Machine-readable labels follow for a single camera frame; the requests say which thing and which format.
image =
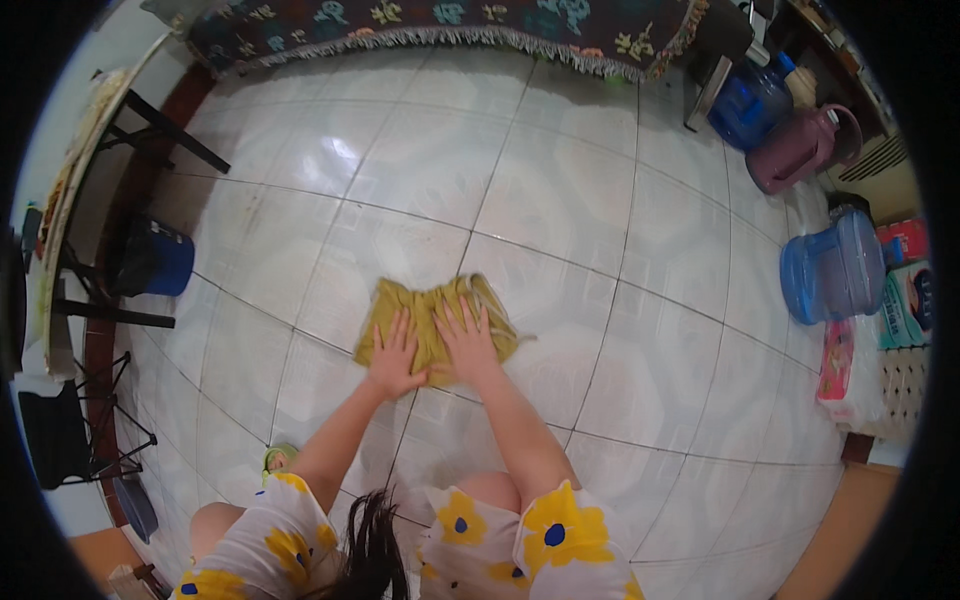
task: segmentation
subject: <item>black trash bag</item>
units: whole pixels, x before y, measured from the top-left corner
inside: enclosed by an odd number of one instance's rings
[[[108,247],[106,280],[113,297],[132,298],[147,289],[161,266],[153,237],[154,220],[134,215],[118,229],[114,242]]]

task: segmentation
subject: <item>yellow cloth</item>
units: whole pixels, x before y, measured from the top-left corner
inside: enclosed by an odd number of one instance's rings
[[[363,337],[357,342],[357,347],[353,351],[353,361],[369,367],[373,359],[373,326],[380,325],[380,332],[386,337],[394,313],[397,310],[409,308],[410,320],[417,331],[419,341],[411,372],[420,372],[431,365],[449,364],[450,357],[446,353],[444,340],[433,322],[433,314],[438,313],[441,320],[447,324],[446,314],[444,314],[444,299],[446,299],[446,303],[463,326],[464,314],[459,300],[461,296],[467,298],[470,312],[477,322],[480,320],[480,307],[487,306],[496,356],[501,363],[510,358],[522,338],[518,339],[516,330],[507,318],[503,305],[487,279],[482,275],[474,274],[454,277],[446,285],[426,292],[411,292],[395,281],[380,278],[376,284],[376,298],[367,317]],[[436,372],[430,373],[427,379],[427,384],[432,386],[443,386],[449,383],[452,383],[449,377]]]

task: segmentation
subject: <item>folding chair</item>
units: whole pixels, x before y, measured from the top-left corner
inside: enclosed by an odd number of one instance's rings
[[[98,374],[91,377],[83,367],[81,371],[87,379],[80,385],[67,381],[57,396],[39,396],[31,392],[20,392],[17,395],[27,447],[34,464],[36,479],[42,489],[54,490],[60,485],[102,481],[143,471],[143,466],[131,456],[149,445],[156,445],[156,435],[147,431],[117,403],[117,394],[114,392],[120,376],[130,364],[130,359],[130,353],[125,352],[109,366],[112,370],[120,365],[120,371],[112,378],[109,392],[105,396],[80,396],[79,390]],[[96,424],[84,417],[80,406],[80,400],[94,399],[108,404],[106,410],[101,411]],[[147,434],[149,439],[130,452],[108,460],[96,456],[96,449],[104,437],[114,408]],[[71,476],[80,479],[64,481]]]

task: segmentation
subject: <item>hand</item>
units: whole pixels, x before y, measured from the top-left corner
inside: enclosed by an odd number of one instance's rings
[[[476,389],[491,374],[503,370],[496,357],[496,348],[493,347],[493,339],[490,336],[490,317],[487,314],[487,307],[480,308],[480,324],[477,324],[473,320],[473,313],[470,312],[467,299],[463,296],[460,297],[460,306],[464,310],[466,329],[460,326],[460,322],[457,321],[457,317],[446,301],[444,312],[449,327],[444,325],[438,315],[433,316],[437,330],[440,331],[440,337],[446,344],[446,351],[450,355],[449,365],[434,365],[434,370],[446,372],[458,381]]]
[[[394,313],[386,342],[380,337],[380,327],[373,325],[373,359],[367,379],[389,400],[396,400],[410,390],[426,384],[427,371],[410,374],[417,353],[417,334],[410,326],[410,309]]]

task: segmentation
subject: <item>blue plastic bottle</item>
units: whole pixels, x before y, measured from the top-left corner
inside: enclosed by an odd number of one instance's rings
[[[784,79],[797,68],[783,52],[761,67],[742,61],[727,78],[707,119],[728,144],[744,152],[763,142],[793,112],[793,95]]]

